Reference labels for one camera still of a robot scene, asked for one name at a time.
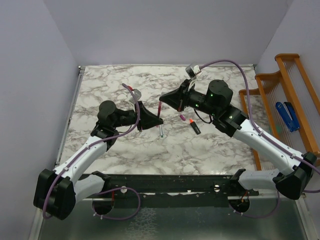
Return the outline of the aluminium frame rail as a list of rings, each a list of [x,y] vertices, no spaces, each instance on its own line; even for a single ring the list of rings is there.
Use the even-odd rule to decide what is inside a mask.
[[[64,177],[63,173],[71,170],[67,163],[61,163],[65,142],[68,136],[73,111],[76,106],[81,83],[85,74],[85,66],[78,67],[78,77],[71,105],[67,115],[66,124],[63,130],[62,140],[59,145],[54,169],[44,169],[38,176],[33,205],[36,207],[35,216],[29,234],[30,240],[37,240],[42,228],[43,216],[64,220],[71,213],[76,204],[74,184],[69,176]]]

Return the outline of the wooden rack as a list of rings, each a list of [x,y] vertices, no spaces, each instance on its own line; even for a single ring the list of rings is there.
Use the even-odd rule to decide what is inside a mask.
[[[244,112],[246,94],[262,104],[262,126],[275,138],[302,153],[320,156],[320,100],[297,53],[275,56],[279,70],[255,76],[256,89],[240,90]]]

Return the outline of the white pen green tip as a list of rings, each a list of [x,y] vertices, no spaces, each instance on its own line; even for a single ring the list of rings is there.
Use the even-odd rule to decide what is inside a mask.
[[[164,132],[163,132],[162,125],[159,126],[159,133],[160,133],[160,137],[163,138],[164,137]]]

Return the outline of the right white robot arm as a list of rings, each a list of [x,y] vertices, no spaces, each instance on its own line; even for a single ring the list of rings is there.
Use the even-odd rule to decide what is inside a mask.
[[[251,189],[269,189],[278,190],[291,200],[299,199],[312,178],[316,155],[295,150],[252,123],[246,113],[230,104],[232,96],[233,91],[223,80],[212,80],[207,92],[201,93],[186,79],[159,100],[178,112],[191,107],[211,116],[220,132],[247,144],[273,164],[273,170],[244,170],[229,184],[234,195]]]

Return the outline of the black orange highlighter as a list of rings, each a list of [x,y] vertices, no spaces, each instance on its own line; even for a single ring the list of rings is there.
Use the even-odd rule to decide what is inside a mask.
[[[197,135],[201,134],[199,127],[191,118],[189,119],[189,124]]]

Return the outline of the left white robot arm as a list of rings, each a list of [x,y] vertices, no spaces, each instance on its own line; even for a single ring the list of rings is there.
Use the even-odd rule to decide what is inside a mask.
[[[42,210],[44,219],[56,217],[64,220],[76,203],[97,194],[103,198],[111,190],[106,175],[92,173],[80,179],[89,166],[106,153],[120,137],[134,129],[148,130],[162,125],[163,119],[137,101],[133,110],[121,110],[113,101],[103,101],[98,108],[97,122],[85,144],[65,163],[53,170],[44,169],[38,176],[33,205]],[[129,126],[126,133],[118,127]]]

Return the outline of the red ink pen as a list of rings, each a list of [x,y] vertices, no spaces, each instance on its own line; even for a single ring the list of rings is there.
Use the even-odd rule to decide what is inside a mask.
[[[161,109],[162,109],[162,102],[159,101],[159,103],[158,103],[158,109],[157,109],[157,117],[158,117],[158,118],[160,118]]]

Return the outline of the blue stapler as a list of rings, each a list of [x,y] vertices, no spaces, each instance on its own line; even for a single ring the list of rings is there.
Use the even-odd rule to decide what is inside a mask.
[[[278,101],[275,103],[275,108],[291,133],[300,129],[298,117],[290,102],[281,103]]]

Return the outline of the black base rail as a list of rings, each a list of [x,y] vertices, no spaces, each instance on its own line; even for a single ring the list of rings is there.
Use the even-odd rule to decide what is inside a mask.
[[[242,196],[258,196],[246,190],[233,175],[145,175],[101,174],[106,182],[102,194],[90,193],[89,198],[114,201],[116,208],[226,208],[229,200]]]

